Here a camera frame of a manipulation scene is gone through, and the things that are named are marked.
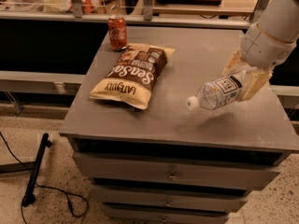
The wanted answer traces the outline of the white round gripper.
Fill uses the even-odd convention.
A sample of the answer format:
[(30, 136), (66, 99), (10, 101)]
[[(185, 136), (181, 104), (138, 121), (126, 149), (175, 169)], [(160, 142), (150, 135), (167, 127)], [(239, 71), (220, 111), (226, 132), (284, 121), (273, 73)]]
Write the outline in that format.
[(271, 78), (272, 69), (286, 61), (296, 47), (295, 40), (270, 35), (258, 22), (253, 23), (232, 53), (221, 75), (243, 75), (240, 101), (251, 99)]

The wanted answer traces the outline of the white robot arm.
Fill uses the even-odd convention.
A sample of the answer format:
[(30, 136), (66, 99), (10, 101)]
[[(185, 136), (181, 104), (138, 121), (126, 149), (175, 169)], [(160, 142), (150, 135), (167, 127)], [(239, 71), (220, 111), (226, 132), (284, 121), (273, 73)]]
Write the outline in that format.
[(271, 0), (241, 39), (225, 65), (223, 77), (239, 77), (242, 88), (235, 101), (251, 99), (286, 61), (299, 37), (299, 0)]

